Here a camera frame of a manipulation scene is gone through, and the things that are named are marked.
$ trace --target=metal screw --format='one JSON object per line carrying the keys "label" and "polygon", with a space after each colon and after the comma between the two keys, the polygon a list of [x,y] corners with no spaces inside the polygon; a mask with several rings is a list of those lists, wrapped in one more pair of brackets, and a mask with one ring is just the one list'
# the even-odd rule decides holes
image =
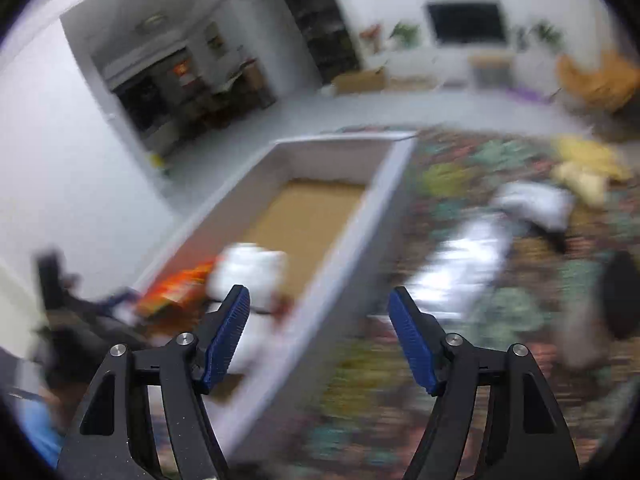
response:
{"label": "metal screw", "polygon": [[126,351],[127,347],[120,343],[119,345],[113,345],[111,350],[109,350],[109,353],[114,357],[120,357]]}
{"label": "metal screw", "polygon": [[191,341],[193,341],[193,334],[191,332],[182,332],[178,334],[178,337],[175,338],[178,345],[188,345]]}
{"label": "metal screw", "polygon": [[529,353],[529,349],[521,344],[513,345],[511,349],[513,349],[514,354],[519,355],[520,357],[524,357]]}
{"label": "metal screw", "polygon": [[464,339],[462,339],[462,336],[460,334],[447,334],[445,341],[447,342],[447,344],[451,345],[451,346],[460,346],[462,345],[462,342],[464,341]]}

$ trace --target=ceiling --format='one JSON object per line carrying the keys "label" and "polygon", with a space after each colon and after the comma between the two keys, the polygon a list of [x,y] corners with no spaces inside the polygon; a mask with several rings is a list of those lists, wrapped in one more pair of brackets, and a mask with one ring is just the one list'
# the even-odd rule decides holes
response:
{"label": "ceiling", "polygon": [[[85,0],[64,20],[69,34],[80,35],[98,68],[136,49],[154,37],[180,29],[197,0]],[[157,13],[167,20],[152,32],[138,25]]]}

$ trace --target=patterned carpet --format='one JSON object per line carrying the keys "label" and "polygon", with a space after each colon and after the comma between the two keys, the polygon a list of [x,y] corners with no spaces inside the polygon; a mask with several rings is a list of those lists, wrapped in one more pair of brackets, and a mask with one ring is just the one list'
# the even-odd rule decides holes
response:
{"label": "patterned carpet", "polygon": [[[346,131],[407,130],[348,128]],[[404,226],[404,246],[393,285],[401,285],[464,218],[484,207],[500,184],[517,179],[547,182],[554,153],[542,141],[469,132],[424,130],[411,167],[416,199]],[[559,363],[554,324],[563,305],[593,295],[613,251],[640,255],[640,182],[609,193],[606,210],[577,206],[568,253],[553,252],[542,238],[516,238],[500,277],[476,306],[472,319],[449,325],[476,346],[505,350],[526,344],[549,381],[585,462],[613,424],[640,372],[640,338],[614,343],[605,361],[588,372]],[[399,479],[424,432],[434,399],[418,387],[393,329],[375,316],[342,348],[344,360],[317,406],[279,462],[279,478],[300,480]],[[484,429],[488,388],[479,388],[463,463],[473,473]]]}

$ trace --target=black screen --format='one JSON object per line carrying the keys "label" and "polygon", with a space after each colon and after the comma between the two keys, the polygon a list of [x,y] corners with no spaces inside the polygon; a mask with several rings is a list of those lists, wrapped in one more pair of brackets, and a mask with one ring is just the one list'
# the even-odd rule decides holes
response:
{"label": "black screen", "polygon": [[507,43],[495,2],[436,2],[425,10],[441,44]]}

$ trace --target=person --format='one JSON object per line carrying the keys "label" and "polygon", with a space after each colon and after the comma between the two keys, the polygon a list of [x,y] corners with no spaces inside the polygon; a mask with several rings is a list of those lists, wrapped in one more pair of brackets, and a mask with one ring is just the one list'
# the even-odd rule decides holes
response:
{"label": "person", "polygon": [[125,343],[146,348],[135,330],[109,316],[116,302],[92,303],[73,293],[78,282],[60,271],[56,252],[36,258],[47,325],[38,330],[33,360],[41,366],[39,399],[23,399],[18,422],[31,445],[55,468],[62,443],[92,377],[109,348]]}

